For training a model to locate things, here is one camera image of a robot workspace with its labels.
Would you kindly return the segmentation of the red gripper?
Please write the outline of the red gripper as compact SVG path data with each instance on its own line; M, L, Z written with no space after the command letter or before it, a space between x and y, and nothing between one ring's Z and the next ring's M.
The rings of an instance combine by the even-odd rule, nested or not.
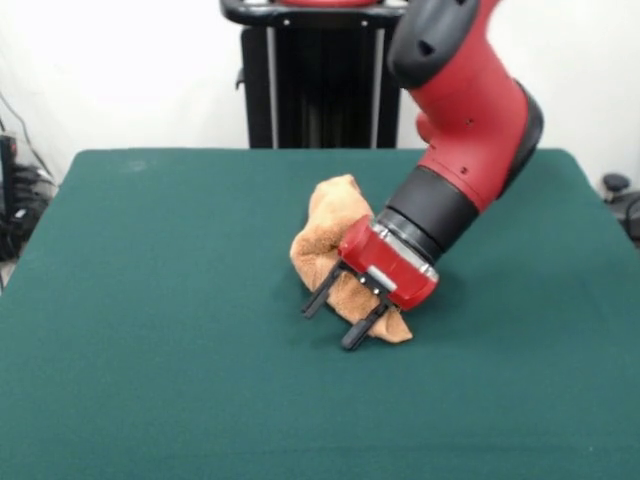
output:
M338 246L337 262L312 292L301 309L312 318L327 303L330 289L344 271L352 273L371 292L384 296L344 335L341 347L354 351L373 326L389 310L389 303L400 310L411 310L426 300L439 283L439 274L428 261L397 238L389 228L362 216L345 232Z

